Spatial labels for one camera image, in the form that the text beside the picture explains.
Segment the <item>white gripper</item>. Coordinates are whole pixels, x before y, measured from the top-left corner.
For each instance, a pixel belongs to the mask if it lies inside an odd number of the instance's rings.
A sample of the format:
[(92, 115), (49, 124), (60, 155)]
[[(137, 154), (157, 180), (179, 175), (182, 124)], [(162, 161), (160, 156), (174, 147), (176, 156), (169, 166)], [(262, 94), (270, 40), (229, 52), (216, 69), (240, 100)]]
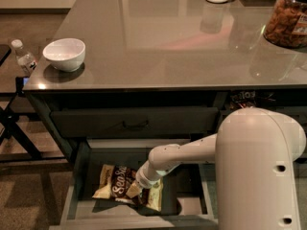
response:
[(126, 192), (126, 196), (134, 198), (141, 194), (142, 188), (150, 189), (158, 180), (160, 175), (154, 170), (140, 168), (136, 173), (136, 181), (133, 181)]

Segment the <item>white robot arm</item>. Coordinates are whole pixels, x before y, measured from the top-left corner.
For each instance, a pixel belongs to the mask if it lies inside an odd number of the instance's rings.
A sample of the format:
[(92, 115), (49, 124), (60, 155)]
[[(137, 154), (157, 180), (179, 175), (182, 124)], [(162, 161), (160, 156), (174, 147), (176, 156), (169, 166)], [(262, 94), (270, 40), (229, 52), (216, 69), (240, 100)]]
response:
[(301, 230), (294, 161), (305, 147), (305, 132), (292, 117), (238, 109), (214, 135), (153, 148), (127, 196), (140, 195), (181, 164), (214, 162), (219, 230)]

